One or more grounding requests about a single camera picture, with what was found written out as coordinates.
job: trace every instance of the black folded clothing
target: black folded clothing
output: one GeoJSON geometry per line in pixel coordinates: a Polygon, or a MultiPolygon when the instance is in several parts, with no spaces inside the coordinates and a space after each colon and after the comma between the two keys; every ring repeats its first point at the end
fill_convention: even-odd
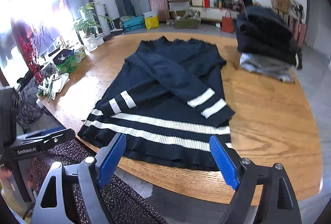
{"type": "Polygon", "coordinates": [[[252,36],[245,35],[237,27],[236,20],[233,20],[232,24],[236,31],[238,42],[237,50],[239,52],[273,57],[293,65],[296,69],[302,69],[302,54],[299,49],[297,51],[292,50],[284,52],[252,36]]]}
{"type": "Polygon", "coordinates": [[[287,24],[271,9],[260,6],[248,6],[245,15],[249,22],[256,25],[260,32],[275,40],[288,42],[292,33],[287,24]]]}
{"type": "Polygon", "coordinates": [[[297,51],[297,42],[294,39],[291,39],[290,41],[279,41],[279,38],[261,31],[255,24],[248,21],[243,14],[238,15],[236,22],[239,31],[245,35],[252,36],[284,52],[297,51]]]}

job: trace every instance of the navy sweater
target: navy sweater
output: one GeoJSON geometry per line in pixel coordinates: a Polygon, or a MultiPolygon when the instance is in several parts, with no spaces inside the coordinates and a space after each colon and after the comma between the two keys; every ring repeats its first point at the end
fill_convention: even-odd
{"type": "Polygon", "coordinates": [[[188,169],[217,171],[211,135],[231,146],[217,47],[200,40],[141,41],[96,103],[78,135],[103,147],[126,134],[124,156],[188,169]]]}

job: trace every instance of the floor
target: floor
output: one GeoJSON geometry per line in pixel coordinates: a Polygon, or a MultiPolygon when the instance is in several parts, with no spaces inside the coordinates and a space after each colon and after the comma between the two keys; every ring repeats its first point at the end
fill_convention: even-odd
{"type": "MultiPolygon", "coordinates": [[[[207,24],[202,24],[197,30],[176,29],[173,26],[161,24],[160,28],[150,30],[137,29],[130,32],[130,34],[168,31],[203,33],[235,38],[235,34],[224,33],[216,28],[215,25],[207,24]]],[[[299,201],[302,223],[312,224],[331,198],[331,98],[329,98],[331,70],[328,68],[329,60],[323,54],[306,46],[302,50],[302,55],[303,69],[295,71],[295,73],[316,120],[323,155],[323,182],[320,193],[314,197],[299,201]]],[[[42,127],[56,124],[56,122],[49,116],[43,115],[36,124],[42,127]]],[[[228,207],[228,205],[202,201],[170,192],[144,182],[120,169],[116,171],[116,174],[146,198],[169,224],[218,223],[228,207]]],[[[251,207],[245,223],[252,223],[255,212],[256,207],[251,207]]]]}

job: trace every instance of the white cabinet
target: white cabinet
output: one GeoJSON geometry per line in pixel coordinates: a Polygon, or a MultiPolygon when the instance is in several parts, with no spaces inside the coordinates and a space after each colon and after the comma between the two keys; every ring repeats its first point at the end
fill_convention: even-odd
{"type": "Polygon", "coordinates": [[[222,21],[223,13],[220,9],[217,8],[205,8],[206,9],[206,18],[215,21],[222,21]]]}
{"type": "Polygon", "coordinates": [[[209,20],[209,21],[222,21],[222,17],[226,15],[227,17],[236,19],[238,12],[229,10],[229,9],[219,9],[219,8],[204,8],[204,7],[197,7],[197,6],[191,6],[192,10],[198,10],[201,14],[200,17],[202,20],[209,20]]]}
{"type": "Polygon", "coordinates": [[[218,8],[205,8],[206,9],[206,20],[212,20],[212,21],[222,21],[222,17],[226,15],[231,18],[235,19],[237,18],[238,12],[236,11],[229,11],[226,9],[218,9],[218,8]]]}

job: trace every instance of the white cloth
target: white cloth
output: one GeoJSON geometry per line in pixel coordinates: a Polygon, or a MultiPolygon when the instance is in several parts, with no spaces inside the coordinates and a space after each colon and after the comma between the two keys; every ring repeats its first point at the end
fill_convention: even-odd
{"type": "Polygon", "coordinates": [[[282,82],[294,82],[290,73],[291,65],[272,57],[242,53],[240,66],[248,72],[256,72],[282,82]]]}
{"type": "Polygon", "coordinates": [[[52,85],[52,99],[55,100],[56,93],[61,92],[64,85],[69,81],[69,73],[64,73],[61,75],[60,79],[54,80],[52,85]]]}

